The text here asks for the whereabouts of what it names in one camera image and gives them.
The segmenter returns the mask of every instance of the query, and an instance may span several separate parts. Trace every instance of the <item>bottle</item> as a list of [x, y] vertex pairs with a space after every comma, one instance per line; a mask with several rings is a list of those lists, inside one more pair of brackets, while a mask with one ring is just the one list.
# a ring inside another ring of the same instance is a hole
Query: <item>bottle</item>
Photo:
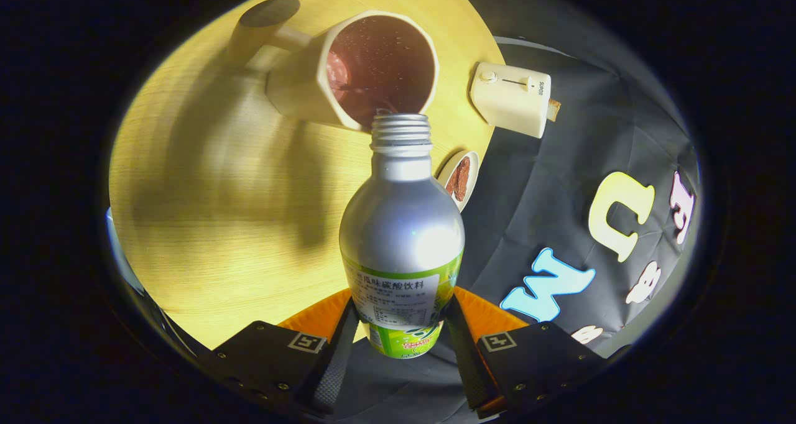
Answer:
[[349, 287], [370, 344], [409, 359], [434, 346], [440, 313], [453, 296], [464, 225], [453, 199], [432, 178], [426, 115], [377, 115], [372, 174], [340, 224]]

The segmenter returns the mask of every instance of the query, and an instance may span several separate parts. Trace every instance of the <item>wood grain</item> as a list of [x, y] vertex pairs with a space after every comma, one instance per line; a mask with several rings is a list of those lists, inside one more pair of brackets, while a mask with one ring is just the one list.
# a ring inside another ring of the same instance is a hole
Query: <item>wood grain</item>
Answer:
[[[154, 300], [209, 348], [253, 320], [278, 323], [346, 288], [338, 225], [370, 174], [370, 135], [283, 118], [264, 95], [287, 51], [231, 69], [224, 50], [248, 0], [168, 56], [132, 101], [111, 156], [119, 240]], [[486, 151], [468, 98], [476, 62], [503, 64], [467, 0], [301, 0], [287, 25], [315, 35], [368, 9], [412, 17], [440, 59], [434, 167]]]

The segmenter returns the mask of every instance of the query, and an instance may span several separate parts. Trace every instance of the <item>nutrition label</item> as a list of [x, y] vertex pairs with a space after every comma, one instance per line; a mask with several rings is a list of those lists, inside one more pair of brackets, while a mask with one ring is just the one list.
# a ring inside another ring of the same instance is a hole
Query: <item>nutrition label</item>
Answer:
[[386, 279], [346, 264], [356, 310], [367, 321], [388, 330], [430, 326], [440, 274], [420, 279]]

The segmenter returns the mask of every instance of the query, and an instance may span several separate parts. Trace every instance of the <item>green label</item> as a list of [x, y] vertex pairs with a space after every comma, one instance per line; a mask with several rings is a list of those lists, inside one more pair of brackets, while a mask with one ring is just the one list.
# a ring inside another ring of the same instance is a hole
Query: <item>green label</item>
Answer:
[[436, 269], [391, 274], [363, 267], [343, 255], [351, 297], [379, 353], [396, 359], [420, 356], [434, 346], [440, 312], [453, 296], [461, 254]]
[[398, 331], [381, 328], [373, 323], [367, 323], [368, 339], [376, 351], [394, 359], [412, 359], [423, 356], [432, 349], [443, 322], [437, 322], [428, 328], [414, 328], [414, 330]]

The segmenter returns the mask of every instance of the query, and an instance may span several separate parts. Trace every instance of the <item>pink letter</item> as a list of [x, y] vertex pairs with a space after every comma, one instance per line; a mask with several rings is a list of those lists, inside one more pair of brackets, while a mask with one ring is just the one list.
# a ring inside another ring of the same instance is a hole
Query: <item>pink letter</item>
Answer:
[[672, 183], [672, 195], [669, 197], [669, 206], [677, 208], [674, 211], [674, 225], [680, 229], [677, 233], [677, 243], [681, 244], [685, 240], [685, 233], [688, 232], [688, 223], [691, 222], [691, 212], [694, 209], [694, 196], [689, 195], [688, 191], [680, 183], [680, 173], [674, 171], [674, 181]]

